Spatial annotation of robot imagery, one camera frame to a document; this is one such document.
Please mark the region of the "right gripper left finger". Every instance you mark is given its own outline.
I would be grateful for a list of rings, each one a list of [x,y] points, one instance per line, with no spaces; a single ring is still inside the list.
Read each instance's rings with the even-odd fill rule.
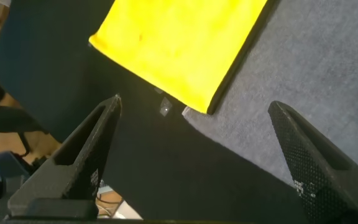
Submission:
[[[102,101],[9,199],[11,215],[95,217],[96,194],[120,114],[120,97]]]

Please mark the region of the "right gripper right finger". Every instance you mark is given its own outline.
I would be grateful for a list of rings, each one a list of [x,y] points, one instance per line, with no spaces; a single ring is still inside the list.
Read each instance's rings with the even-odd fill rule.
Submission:
[[[310,223],[358,223],[358,165],[292,107],[268,113]]]

